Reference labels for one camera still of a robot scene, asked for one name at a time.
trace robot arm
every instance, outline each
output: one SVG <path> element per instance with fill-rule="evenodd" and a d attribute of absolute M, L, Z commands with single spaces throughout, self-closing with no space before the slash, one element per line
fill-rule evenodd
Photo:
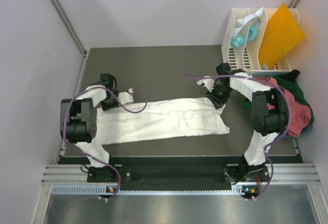
<path fill-rule="evenodd" d="M 105 89 L 92 89 L 97 86 L 106 87 L 113 91 L 118 100 L 124 104 L 134 102 L 133 90 L 119 93 L 113 90 L 113 84 L 116 83 L 114 76 L 110 74 L 101 74 L 100 81 L 89 86 L 90 91 L 78 97 L 70 108 L 70 117 L 67 121 L 66 137 L 67 140 L 78 146 L 83 152 L 92 155 L 88 156 L 91 166 L 102 168 L 103 164 L 95 161 L 93 157 L 109 163 L 110 155 L 103 149 L 101 143 L 97 140 L 97 111 L 96 107 L 101 105 L 104 111 L 118 107 L 119 104 Z M 65 112 L 68 108 L 70 99 L 63 99 L 60 103 L 60 134 L 63 136 Z"/>
<path fill-rule="evenodd" d="M 254 133 L 248 149 L 241 157 L 238 173 L 242 178 L 254 178 L 265 168 L 264 147 L 271 143 L 288 123 L 287 105 L 276 89 L 247 79 L 251 76 L 242 70 L 232 71 L 228 63 L 219 65 L 216 71 L 218 75 L 245 77 L 221 78 L 219 84 L 212 79 L 203 79 L 197 84 L 208 89 L 206 96 L 212 101 L 216 109 L 228 101 L 232 90 L 240 92 L 252 102 L 251 124 Z M 275 108 L 269 110 L 268 104 L 274 105 Z"/>

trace green cloth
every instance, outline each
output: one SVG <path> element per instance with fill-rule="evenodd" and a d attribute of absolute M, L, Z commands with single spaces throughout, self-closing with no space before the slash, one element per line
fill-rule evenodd
<path fill-rule="evenodd" d="M 311 106 L 309 105 L 309 103 L 304 99 L 304 93 L 303 91 L 299 88 L 299 86 L 295 83 L 292 83 L 288 80 L 282 79 L 280 78 L 278 75 L 273 75 L 273 78 L 275 78 L 277 80 L 277 84 L 283 88 L 285 88 L 286 90 L 290 91 L 294 97 L 295 97 L 295 101 L 298 102 L 301 105 L 306 105 L 310 108 L 311 111 L 311 120 L 309 124 L 312 124 L 314 122 L 314 115 L 313 115 L 313 111 Z M 252 103 L 247 100 L 244 103 L 244 108 L 250 109 L 252 107 Z"/>

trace white wall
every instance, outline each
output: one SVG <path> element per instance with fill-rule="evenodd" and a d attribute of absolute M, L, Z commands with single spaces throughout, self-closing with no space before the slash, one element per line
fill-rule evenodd
<path fill-rule="evenodd" d="M 313 108 L 312 133 L 301 138 L 306 160 L 314 162 L 328 196 L 328 0 L 301 0 L 297 6 L 306 40 L 289 54 L 301 71 L 299 83 Z"/>
<path fill-rule="evenodd" d="M 59 0 L 86 48 L 216 45 L 231 8 L 292 0 Z"/>
<path fill-rule="evenodd" d="M 28 223 L 81 54 L 49 0 L 0 0 L 0 222 Z"/>

